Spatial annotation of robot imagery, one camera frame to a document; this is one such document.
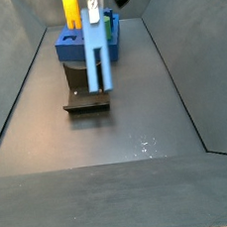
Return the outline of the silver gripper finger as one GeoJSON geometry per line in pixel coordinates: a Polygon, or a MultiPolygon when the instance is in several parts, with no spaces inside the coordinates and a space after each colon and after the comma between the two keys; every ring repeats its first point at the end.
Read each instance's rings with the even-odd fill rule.
{"type": "Polygon", "coordinates": [[[96,24],[100,20],[100,9],[103,7],[104,0],[86,0],[88,17],[91,24],[96,24]]]}

